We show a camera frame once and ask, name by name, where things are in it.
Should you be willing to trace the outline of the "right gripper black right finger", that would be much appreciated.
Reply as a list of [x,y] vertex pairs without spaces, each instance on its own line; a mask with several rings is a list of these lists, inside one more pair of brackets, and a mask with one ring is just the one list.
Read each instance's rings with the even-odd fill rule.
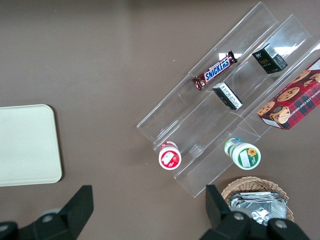
[[231,211],[215,185],[205,188],[205,209],[211,224],[202,240],[247,240],[251,231],[250,218]]

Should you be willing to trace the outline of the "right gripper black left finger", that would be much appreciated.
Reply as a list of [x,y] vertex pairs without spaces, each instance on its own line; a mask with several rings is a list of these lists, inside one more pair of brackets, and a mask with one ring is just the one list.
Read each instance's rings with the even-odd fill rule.
[[19,240],[76,240],[94,211],[93,188],[83,185],[57,213],[42,215],[18,230]]

